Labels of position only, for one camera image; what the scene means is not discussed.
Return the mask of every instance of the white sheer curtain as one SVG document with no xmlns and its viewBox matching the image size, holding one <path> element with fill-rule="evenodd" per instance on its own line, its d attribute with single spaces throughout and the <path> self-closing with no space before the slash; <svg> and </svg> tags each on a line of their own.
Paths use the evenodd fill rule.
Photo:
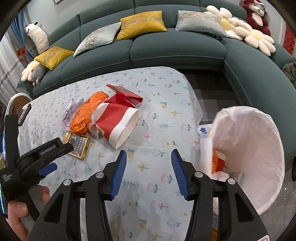
<svg viewBox="0 0 296 241">
<path fill-rule="evenodd" d="M 0 42 L 0 101 L 7 106 L 10 98 L 18 93 L 17 83 L 21 79 L 27 62 L 20 61 L 16 51 L 21 46 L 10 29 Z"/>
</svg>

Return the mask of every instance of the metal bolt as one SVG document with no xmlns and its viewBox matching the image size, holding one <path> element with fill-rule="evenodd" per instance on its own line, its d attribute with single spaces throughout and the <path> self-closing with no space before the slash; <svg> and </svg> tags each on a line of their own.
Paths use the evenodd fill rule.
<svg viewBox="0 0 296 241">
<path fill-rule="evenodd" d="M 96 178 L 102 178 L 102 177 L 104 177 L 104 173 L 102 172 L 96 173 Z"/>
<path fill-rule="evenodd" d="M 234 185 L 234 184 L 235 184 L 235 180 L 232 179 L 232 178 L 228 179 L 227 182 L 228 182 L 229 184 L 231 184 L 231 185 Z"/>
<path fill-rule="evenodd" d="M 203 173 L 202 172 L 196 172 L 196 173 L 194 173 L 194 175 L 196 177 L 203 177 Z"/>
<path fill-rule="evenodd" d="M 69 186 L 69 185 L 71 184 L 71 180 L 70 180 L 70 179 L 66 179 L 66 180 L 63 182 L 63 184 L 64 184 L 65 186 Z"/>
</svg>

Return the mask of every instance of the gray tile floor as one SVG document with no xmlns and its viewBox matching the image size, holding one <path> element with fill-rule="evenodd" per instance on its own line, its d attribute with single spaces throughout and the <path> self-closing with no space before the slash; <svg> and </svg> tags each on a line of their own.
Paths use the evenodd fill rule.
<svg viewBox="0 0 296 241">
<path fill-rule="evenodd" d="M 239 102 L 222 73 L 196 70 L 179 70 L 185 74 L 200 102 L 204 115 L 201 124 L 212 123 L 222 108 L 239 105 Z M 270 235 L 276 241 L 296 213 L 296 189 L 291 178 L 292 161 L 286 163 L 282 189 L 273 205 L 260 217 Z"/>
</svg>

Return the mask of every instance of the sofa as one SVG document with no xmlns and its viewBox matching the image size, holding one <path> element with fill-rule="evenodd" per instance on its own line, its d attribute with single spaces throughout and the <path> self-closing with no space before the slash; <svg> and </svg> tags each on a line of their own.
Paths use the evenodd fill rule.
<svg viewBox="0 0 296 241">
<path fill-rule="evenodd" d="M 296 156 L 296 90 L 282 71 L 294 62 L 278 43 L 267 57 L 244 42 L 175 31 L 178 10 L 205 12 L 208 5 L 227 8 L 246 21 L 246 11 L 226 0 L 109 0 L 82 11 L 48 36 L 50 47 L 75 51 L 92 31 L 119 22 L 121 18 L 146 11 L 161 10 L 167 32 L 147 33 L 132 39 L 113 41 L 73 58 L 70 56 L 48 71 L 40 84 L 19 82 L 33 98 L 93 76 L 151 66 L 175 69 L 223 71 L 240 104 L 269 114 L 277 125 L 285 159 Z"/>
</svg>

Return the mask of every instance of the finger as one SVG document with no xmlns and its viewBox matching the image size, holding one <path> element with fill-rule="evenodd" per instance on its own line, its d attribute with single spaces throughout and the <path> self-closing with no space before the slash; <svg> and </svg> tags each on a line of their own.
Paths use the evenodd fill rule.
<svg viewBox="0 0 296 241">
<path fill-rule="evenodd" d="M 50 200 L 50 196 L 47 193 L 42 193 L 42 200 L 46 204 Z"/>
<path fill-rule="evenodd" d="M 12 230 L 21 239 L 26 241 L 28 237 L 28 230 L 21 222 L 20 218 L 28 214 L 28 207 L 25 203 L 10 201 L 8 203 L 8 221 Z"/>
<path fill-rule="evenodd" d="M 43 187 L 42 187 L 42 192 L 43 192 L 43 193 L 47 193 L 48 195 L 50 195 L 49 188 L 46 187 L 46 186 L 43 186 Z"/>
</svg>

